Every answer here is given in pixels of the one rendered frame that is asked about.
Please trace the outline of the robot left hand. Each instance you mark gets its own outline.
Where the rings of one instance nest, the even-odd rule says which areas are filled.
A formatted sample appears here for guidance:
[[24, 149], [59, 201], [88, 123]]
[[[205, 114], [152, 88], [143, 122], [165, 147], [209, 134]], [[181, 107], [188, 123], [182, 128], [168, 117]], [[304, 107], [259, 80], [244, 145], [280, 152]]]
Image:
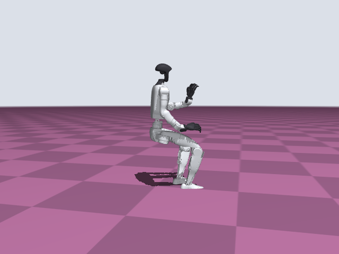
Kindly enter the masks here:
[[186, 100], [185, 100], [186, 103], [188, 102], [188, 99], [191, 99], [191, 100], [193, 99], [192, 96], [194, 95], [194, 92], [195, 92], [197, 87], [199, 87], [199, 86], [197, 86], [197, 84], [190, 84], [190, 86], [187, 87], [187, 89], [186, 89], [187, 97], [186, 97]]

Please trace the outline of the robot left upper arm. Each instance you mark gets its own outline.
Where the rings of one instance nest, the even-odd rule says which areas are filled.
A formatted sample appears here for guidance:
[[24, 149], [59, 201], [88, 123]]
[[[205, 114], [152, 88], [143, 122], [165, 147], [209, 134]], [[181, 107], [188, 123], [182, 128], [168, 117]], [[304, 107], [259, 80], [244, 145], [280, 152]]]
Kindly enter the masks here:
[[167, 108], [169, 111], [172, 111], [174, 109], [174, 103], [172, 102], [169, 102], [168, 103], [168, 108]]

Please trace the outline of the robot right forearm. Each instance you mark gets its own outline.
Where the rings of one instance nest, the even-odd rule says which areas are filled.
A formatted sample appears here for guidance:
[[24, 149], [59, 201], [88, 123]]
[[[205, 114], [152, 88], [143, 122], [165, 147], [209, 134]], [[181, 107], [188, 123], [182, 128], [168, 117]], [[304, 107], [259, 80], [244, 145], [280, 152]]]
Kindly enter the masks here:
[[178, 130], [180, 132], [180, 129], [185, 128], [183, 124], [179, 124], [179, 122], [171, 116], [169, 111], [164, 111], [163, 117], [165, 118], [166, 123], [170, 124], [175, 130]]

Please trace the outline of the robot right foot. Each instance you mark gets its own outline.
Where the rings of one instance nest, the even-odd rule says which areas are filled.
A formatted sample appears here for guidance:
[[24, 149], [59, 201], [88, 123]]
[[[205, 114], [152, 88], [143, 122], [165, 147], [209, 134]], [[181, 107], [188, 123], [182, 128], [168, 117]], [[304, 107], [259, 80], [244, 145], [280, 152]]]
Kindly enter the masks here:
[[198, 185], [195, 185], [193, 183], [191, 183], [190, 186], [187, 186], [187, 185], [186, 185], [186, 183], [183, 183], [180, 188], [181, 189], [199, 189], [199, 188], [203, 188], [202, 186], [198, 186]]

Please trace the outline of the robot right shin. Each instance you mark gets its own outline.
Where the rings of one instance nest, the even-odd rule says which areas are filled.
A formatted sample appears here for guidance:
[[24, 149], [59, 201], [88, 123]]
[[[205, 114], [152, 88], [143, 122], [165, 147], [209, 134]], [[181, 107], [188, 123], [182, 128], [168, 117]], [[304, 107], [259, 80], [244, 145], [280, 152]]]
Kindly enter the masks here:
[[189, 172], [188, 172], [188, 177], [186, 180], [186, 185], [188, 184], [187, 186], [191, 185], [195, 177], [195, 174], [197, 173], [200, 167], [203, 155], [204, 155], [204, 152], [202, 153], [202, 150], [200, 148], [193, 149], [192, 156], [190, 157], [190, 161], [188, 165]]

